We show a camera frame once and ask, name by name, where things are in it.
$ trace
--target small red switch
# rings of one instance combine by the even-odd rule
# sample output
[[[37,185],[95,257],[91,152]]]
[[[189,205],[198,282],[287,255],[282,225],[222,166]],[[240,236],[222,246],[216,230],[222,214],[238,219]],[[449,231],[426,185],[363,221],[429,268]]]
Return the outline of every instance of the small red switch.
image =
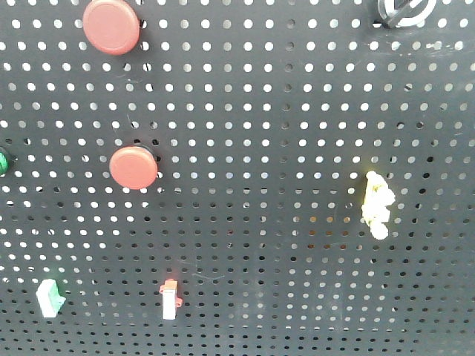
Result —
[[[107,54],[125,54],[139,41],[139,19],[123,0],[91,1],[82,17],[82,26],[89,42]]]

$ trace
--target red push button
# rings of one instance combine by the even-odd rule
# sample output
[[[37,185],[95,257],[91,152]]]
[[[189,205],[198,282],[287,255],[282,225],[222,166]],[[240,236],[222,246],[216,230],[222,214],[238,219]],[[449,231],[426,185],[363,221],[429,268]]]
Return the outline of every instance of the red push button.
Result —
[[[86,7],[82,26],[89,42],[107,54],[127,53],[139,41],[139,19],[123,0],[93,0]]]
[[[131,146],[119,149],[111,157],[111,175],[122,187],[147,188],[157,178],[158,165],[146,148]]]

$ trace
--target green light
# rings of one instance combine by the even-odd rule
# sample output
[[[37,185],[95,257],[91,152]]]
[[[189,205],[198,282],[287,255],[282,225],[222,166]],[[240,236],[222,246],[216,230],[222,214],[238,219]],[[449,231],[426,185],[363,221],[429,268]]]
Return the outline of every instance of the green light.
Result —
[[[0,176],[7,173],[7,171],[8,171],[8,159],[2,152],[0,152]]]

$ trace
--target black pegboard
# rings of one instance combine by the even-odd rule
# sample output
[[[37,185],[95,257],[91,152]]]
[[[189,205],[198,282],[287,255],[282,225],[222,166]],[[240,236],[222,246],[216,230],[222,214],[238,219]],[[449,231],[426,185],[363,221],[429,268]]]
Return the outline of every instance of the black pegboard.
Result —
[[[87,3],[0,3],[2,355],[475,355],[472,0],[395,30],[366,0],[129,1],[119,57]],[[137,140],[162,176],[130,192],[108,159]]]

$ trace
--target white switch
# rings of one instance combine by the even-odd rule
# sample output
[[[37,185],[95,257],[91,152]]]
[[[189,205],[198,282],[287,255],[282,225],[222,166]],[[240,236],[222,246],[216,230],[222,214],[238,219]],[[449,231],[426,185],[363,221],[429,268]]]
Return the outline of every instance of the white switch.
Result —
[[[178,282],[176,280],[166,280],[160,287],[162,295],[162,318],[164,320],[175,320],[177,308],[181,307],[183,300],[177,297]]]

